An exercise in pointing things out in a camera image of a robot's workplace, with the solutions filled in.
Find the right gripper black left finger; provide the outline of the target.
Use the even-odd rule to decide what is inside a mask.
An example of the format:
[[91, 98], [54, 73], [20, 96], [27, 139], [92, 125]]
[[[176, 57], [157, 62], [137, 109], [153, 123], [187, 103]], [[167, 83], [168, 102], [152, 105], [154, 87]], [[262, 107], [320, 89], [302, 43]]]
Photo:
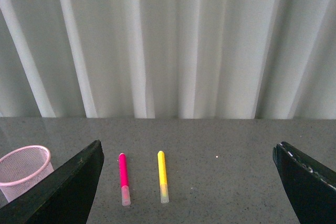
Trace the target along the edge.
[[1, 223], [86, 223], [104, 163], [99, 140], [1, 208]]

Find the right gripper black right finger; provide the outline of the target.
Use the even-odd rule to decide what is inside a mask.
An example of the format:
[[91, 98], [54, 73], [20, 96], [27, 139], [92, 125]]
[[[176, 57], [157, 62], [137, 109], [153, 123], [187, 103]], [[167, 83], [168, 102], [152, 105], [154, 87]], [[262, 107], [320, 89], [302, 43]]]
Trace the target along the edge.
[[287, 142], [272, 158], [300, 223], [335, 223], [335, 171]]

